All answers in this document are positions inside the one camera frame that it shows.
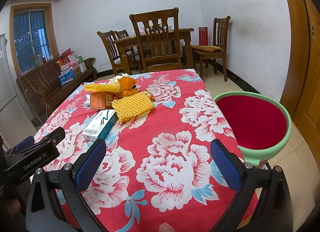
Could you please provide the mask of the person's left hand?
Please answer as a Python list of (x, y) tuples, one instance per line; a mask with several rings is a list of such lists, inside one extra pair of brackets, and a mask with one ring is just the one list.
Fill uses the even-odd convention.
[(20, 202), (17, 199), (9, 200), (5, 203), (5, 209), (11, 217), (15, 217), (20, 212)]

